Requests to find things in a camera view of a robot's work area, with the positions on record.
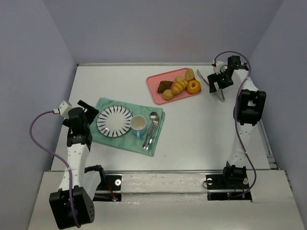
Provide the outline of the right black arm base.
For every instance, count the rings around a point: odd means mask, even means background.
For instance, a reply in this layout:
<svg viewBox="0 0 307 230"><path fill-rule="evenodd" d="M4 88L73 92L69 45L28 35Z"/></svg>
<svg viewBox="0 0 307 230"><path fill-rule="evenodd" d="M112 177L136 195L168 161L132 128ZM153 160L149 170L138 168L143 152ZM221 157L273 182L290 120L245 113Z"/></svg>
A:
<svg viewBox="0 0 307 230"><path fill-rule="evenodd" d="M227 163L222 173L206 175L202 186L208 191L209 201L252 200L245 166Z"/></svg>

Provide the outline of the silver metal tongs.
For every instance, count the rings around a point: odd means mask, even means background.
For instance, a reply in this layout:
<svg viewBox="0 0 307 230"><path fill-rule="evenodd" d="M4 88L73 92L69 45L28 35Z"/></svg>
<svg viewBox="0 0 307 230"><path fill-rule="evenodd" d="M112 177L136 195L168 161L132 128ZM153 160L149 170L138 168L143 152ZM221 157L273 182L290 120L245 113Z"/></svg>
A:
<svg viewBox="0 0 307 230"><path fill-rule="evenodd" d="M196 71L197 75L205 82L205 84L209 87L208 81L202 76L199 70ZM214 95L223 103L225 102L225 96L222 89L217 90L214 92Z"/></svg>

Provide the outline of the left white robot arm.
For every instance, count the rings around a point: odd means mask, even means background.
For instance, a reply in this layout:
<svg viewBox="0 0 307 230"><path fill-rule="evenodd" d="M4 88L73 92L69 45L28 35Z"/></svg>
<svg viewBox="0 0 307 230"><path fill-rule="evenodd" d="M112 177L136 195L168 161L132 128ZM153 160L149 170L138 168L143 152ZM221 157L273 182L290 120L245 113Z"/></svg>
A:
<svg viewBox="0 0 307 230"><path fill-rule="evenodd" d="M60 158L66 169L56 192L49 196L49 204L58 229L92 223L94 221L94 193L100 178L101 166L86 167L92 144L90 124L99 111L80 100L77 107L63 101L58 108L68 127L67 159Z"/></svg>

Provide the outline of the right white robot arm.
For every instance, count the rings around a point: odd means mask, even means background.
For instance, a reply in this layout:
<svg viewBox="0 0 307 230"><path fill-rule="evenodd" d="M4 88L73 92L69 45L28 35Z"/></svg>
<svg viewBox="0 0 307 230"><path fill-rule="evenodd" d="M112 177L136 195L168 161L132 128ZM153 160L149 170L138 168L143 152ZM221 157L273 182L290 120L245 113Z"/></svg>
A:
<svg viewBox="0 0 307 230"><path fill-rule="evenodd" d="M212 63L214 73L207 77L210 93L217 93L232 86L234 74L240 79L233 109L236 135L232 151L222 174L207 180L208 188L212 190L241 188L247 191L247 164L251 163L247 147L254 127L261 120L266 92L260 91L250 78L249 61L242 62L240 58L241 54L233 52L226 63L214 59Z"/></svg>

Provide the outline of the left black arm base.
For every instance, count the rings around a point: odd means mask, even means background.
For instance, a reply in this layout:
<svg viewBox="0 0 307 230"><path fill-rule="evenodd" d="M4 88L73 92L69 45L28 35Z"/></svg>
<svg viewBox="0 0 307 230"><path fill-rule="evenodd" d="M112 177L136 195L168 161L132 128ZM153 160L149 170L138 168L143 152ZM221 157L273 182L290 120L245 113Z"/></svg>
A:
<svg viewBox="0 0 307 230"><path fill-rule="evenodd" d="M120 202L122 200L122 174L105 173L101 165L89 166L84 169L84 182L90 189L93 201Z"/></svg>

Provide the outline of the striped yellow bread roll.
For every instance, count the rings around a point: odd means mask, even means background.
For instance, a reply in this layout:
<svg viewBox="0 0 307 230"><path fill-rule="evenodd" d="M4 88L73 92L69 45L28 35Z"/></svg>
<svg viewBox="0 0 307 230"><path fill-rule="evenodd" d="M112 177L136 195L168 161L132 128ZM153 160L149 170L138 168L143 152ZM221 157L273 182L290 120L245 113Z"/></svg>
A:
<svg viewBox="0 0 307 230"><path fill-rule="evenodd" d="M178 81L172 87L171 92L172 92L173 95L180 94L181 92L183 92L187 88L187 86L188 86L187 80Z"/></svg>

